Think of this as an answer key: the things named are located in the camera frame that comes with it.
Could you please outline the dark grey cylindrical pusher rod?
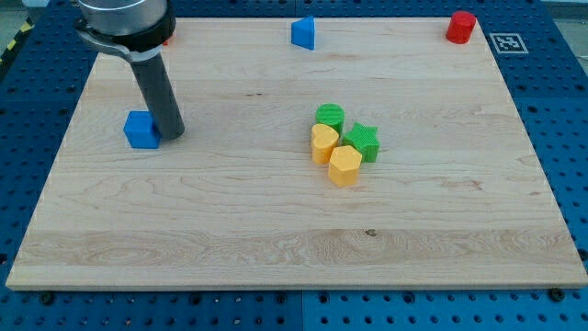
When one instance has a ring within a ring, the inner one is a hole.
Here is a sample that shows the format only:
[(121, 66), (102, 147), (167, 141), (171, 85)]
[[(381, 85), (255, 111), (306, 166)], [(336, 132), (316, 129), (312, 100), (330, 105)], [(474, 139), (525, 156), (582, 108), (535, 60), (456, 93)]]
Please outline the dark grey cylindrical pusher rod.
[(157, 54), (145, 61), (132, 62), (130, 67), (161, 137), (179, 138), (185, 132), (185, 124), (162, 56)]

